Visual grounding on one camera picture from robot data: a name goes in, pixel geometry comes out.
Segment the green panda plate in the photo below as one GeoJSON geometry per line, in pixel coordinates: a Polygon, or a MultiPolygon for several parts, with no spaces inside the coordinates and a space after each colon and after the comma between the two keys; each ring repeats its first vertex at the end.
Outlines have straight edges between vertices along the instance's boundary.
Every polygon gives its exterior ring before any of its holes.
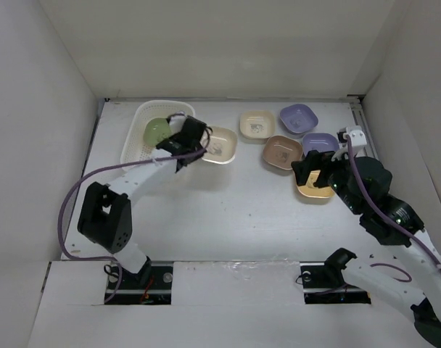
{"type": "Polygon", "coordinates": [[[151,119],[144,130],[143,141],[149,147],[156,147],[161,141],[171,137],[172,130],[165,118],[151,119]]]}

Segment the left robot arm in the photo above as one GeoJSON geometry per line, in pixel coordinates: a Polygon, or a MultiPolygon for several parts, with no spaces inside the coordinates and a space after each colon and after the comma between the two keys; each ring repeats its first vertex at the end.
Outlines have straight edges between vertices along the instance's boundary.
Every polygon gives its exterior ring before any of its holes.
{"type": "Polygon", "coordinates": [[[132,164],[109,183],[90,184],[78,218],[78,232],[107,250],[121,265],[125,279],[137,288],[148,283],[151,260],[132,237],[132,206],[202,158],[213,133],[191,115],[176,113],[164,121],[169,135],[154,145],[150,158],[132,164]]]}

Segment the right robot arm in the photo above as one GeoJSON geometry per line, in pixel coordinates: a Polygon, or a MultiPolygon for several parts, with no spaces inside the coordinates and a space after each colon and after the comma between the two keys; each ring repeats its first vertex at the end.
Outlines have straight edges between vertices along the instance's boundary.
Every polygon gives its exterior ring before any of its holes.
{"type": "Polygon", "coordinates": [[[358,287],[382,299],[412,322],[433,347],[441,347],[441,258],[413,208],[390,194],[392,174],[371,157],[339,159],[313,150],[292,163],[297,186],[318,171],[316,188],[330,188],[360,226],[386,247],[418,284],[413,288],[377,272],[351,251],[339,248],[323,263],[323,276],[337,288],[358,287]]]}

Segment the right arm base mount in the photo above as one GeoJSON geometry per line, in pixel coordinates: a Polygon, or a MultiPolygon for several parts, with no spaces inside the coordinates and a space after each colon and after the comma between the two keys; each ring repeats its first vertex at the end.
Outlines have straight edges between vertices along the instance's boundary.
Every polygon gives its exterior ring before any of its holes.
{"type": "Polygon", "coordinates": [[[300,263],[300,274],[295,284],[302,287],[306,305],[371,304],[369,294],[346,283],[342,270],[356,255],[340,248],[324,261],[300,263]]]}

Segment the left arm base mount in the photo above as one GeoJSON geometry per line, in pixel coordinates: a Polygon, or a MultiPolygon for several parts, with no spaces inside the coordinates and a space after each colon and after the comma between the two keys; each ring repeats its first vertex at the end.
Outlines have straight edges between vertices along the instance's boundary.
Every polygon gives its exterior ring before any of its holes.
{"type": "Polygon", "coordinates": [[[151,262],[143,278],[123,270],[118,285],[117,265],[104,266],[107,285],[104,293],[106,305],[170,305],[173,285],[173,262],[151,262]]]}

